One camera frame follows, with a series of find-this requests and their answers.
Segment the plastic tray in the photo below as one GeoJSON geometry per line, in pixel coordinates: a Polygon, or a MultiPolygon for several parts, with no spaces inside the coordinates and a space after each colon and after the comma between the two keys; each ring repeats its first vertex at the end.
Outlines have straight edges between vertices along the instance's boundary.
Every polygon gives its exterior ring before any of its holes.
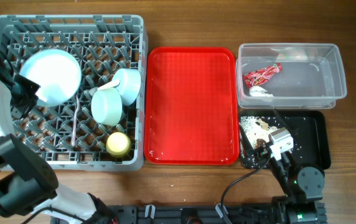
{"type": "MultiPolygon", "coordinates": [[[[295,144],[291,151],[294,160],[298,164],[312,164],[328,169],[332,162],[323,114],[320,111],[279,110],[279,115],[291,129],[298,128],[297,134],[293,136],[295,144]]],[[[272,110],[245,110],[239,114],[239,119],[247,116],[259,117],[269,126],[283,127],[272,110]]],[[[246,138],[242,138],[241,143],[244,150],[252,148],[246,138]]],[[[247,157],[242,147],[240,159],[246,168],[251,169],[259,168],[264,163],[264,161],[254,161],[253,156],[247,157]]]]}
{"type": "Polygon", "coordinates": [[[155,164],[228,165],[239,155],[235,58],[219,47],[149,54],[145,156],[155,164]]]}
{"type": "Polygon", "coordinates": [[[76,107],[74,97],[53,108],[36,107],[28,118],[15,121],[17,137],[53,169],[140,169],[144,162],[144,87],[148,54],[148,35],[142,18],[130,15],[0,16],[0,50],[7,54],[15,72],[19,72],[31,55],[51,48],[72,54],[82,68],[77,147],[70,144],[76,107]],[[119,68],[138,69],[142,81],[136,102],[123,108],[127,117],[120,125],[131,138],[133,148],[122,159],[106,152],[107,137],[117,129],[96,124],[90,113],[88,93],[89,89],[110,81],[119,68]]]}
{"type": "Polygon", "coordinates": [[[347,95],[340,51],[334,44],[242,44],[238,55],[242,108],[329,109],[347,95]],[[276,62],[282,71],[261,85],[274,96],[250,96],[243,75],[276,62]]]}

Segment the gray dish rack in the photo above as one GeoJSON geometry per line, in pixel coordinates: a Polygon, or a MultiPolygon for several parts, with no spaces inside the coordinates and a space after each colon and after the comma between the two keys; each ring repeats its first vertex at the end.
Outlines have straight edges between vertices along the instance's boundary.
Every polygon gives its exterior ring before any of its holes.
{"type": "Polygon", "coordinates": [[[97,171],[138,170],[144,162],[144,98],[148,35],[142,17],[134,15],[0,16],[0,50],[17,73],[33,54],[60,49],[72,54],[82,69],[78,90],[76,146],[72,147],[75,97],[66,103],[42,108],[14,121],[16,136],[46,160],[53,169],[97,171]],[[111,80],[120,68],[141,73],[141,90],[118,127],[97,124],[91,116],[89,90],[111,80]],[[124,158],[111,157],[105,149],[107,137],[126,133],[132,150],[124,158]]]}

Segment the clear plastic container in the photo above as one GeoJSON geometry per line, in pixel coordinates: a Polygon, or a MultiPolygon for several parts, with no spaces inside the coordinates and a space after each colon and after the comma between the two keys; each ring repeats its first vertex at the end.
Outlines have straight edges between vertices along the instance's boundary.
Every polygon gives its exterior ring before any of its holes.
{"type": "Polygon", "coordinates": [[[242,108],[333,108],[347,95],[339,48],[334,44],[242,44],[237,60],[242,108]],[[280,62],[282,71],[260,87],[273,96],[250,96],[243,75],[280,62]]]}

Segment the red wrapper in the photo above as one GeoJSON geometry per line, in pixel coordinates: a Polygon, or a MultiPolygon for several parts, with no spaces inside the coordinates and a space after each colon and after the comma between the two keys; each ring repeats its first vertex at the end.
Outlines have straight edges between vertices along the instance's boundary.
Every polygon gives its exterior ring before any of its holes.
{"type": "Polygon", "coordinates": [[[268,82],[275,73],[278,73],[281,70],[282,65],[280,63],[276,63],[272,66],[243,75],[243,80],[245,81],[246,86],[250,89],[253,86],[262,85],[268,82]]]}

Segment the wooden table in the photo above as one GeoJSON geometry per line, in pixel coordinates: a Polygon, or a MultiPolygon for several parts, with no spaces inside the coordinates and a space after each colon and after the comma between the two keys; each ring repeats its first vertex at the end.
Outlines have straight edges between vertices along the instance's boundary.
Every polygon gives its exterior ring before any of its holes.
{"type": "MultiPolygon", "coordinates": [[[[356,223],[356,3],[346,1],[97,1],[0,0],[0,14],[139,14],[149,51],[159,46],[222,46],[237,57],[242,43],[305,42],[339,46],[348,95],[324,110],[332,166],[326,170],[323,202],[329,223],[356,223]]],[[[215,205],[225,187],[248,173],[228,167],[155,166],[138,172],[57,170],[59,181],[91,192],[110,205],[215,205]]],[[[238,184],[228,203],[269,202],[283,192],[268,170],[238,184]]],[[[0,217],[0,223],[24,218],[0,217]]],[[[33,223],[48,223],[38,216],[33,223]]]]}

